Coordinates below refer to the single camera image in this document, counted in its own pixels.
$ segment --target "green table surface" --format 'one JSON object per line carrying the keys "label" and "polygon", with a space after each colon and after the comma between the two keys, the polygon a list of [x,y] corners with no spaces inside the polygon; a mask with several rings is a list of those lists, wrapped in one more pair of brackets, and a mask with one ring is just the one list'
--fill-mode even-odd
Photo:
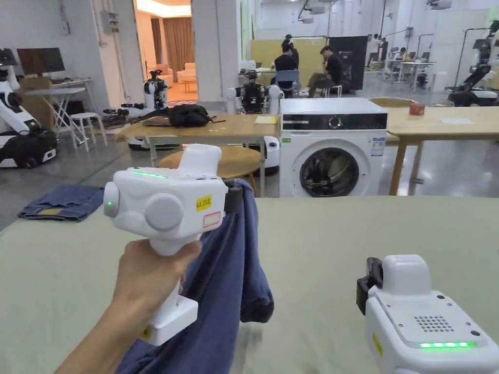
{"label": "green table surface", "polygon": [[[275,312],[265,325],[242,326],[234,373],[376,373],[355,304],[369,256],[423,256],[434,289],[499,341],[498,199],[257,203]],[[0,233],[0,372],[52,373],[105,310],[118,259],[136,238],[101,210],[81,223],[17,221]]]}

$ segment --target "human hand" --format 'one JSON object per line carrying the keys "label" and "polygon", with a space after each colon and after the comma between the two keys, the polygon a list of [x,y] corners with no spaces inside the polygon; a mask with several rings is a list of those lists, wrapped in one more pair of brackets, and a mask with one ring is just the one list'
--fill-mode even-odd
{"label": "human hand", "polygon": [[184,245],[173,256],[160,256],[149,240],[132,241],[120,258],[112,304],[147,324],[174,291],[187,266],[201,252],[201,242]]}

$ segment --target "yellow label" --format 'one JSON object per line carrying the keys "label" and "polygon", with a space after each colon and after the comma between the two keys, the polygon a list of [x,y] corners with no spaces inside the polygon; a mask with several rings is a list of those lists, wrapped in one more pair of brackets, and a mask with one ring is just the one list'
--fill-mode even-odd
{"label": "yellow label", "polygon": [[196,212],[200,212],[212,207],[212,197],[213,195],[208,195],[202,198],[199,198],[196,201]]}
{"label": "yellow label", "polygon": [[383,347],[381,346],[381,343],[379,342],[376,334],[373,334],[373,342],[374,342],[374,346],[378,350],[379,356],[383,357]]}
{"label": "yellow label", "polygon": [[44,209],[40,213],[40,215],[58,215],[61,213],[62,209]]}
{"label": "yellow label", "polygon": [[139,336],[140,339],[142,340],[145,340],[145,341],[149,341],[149,339],[151,338],[151,334],[152,334],[152,329],[151,329],[151,326],[148,326]]}

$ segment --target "doorway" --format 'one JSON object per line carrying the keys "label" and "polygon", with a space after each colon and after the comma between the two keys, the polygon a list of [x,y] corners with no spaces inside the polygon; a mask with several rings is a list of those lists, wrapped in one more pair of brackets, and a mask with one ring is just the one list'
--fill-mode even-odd
{"label": "doorway", "polygon": [[144,81],[159,69],[169,106],[197,102],[190,0],[137,0],[136,20]]}

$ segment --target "red rectangle sticker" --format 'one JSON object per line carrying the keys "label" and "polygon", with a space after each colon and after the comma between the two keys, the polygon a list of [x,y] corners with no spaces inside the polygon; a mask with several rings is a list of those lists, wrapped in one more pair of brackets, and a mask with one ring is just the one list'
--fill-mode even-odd
{"label": "red rectangle sticker", "polygon": [[219,224],[221,218],[222,218],[222,215],[219,211],[216,213],[205,215],[205,217],[203,218],[203,228],[207,228],[207,227]]}

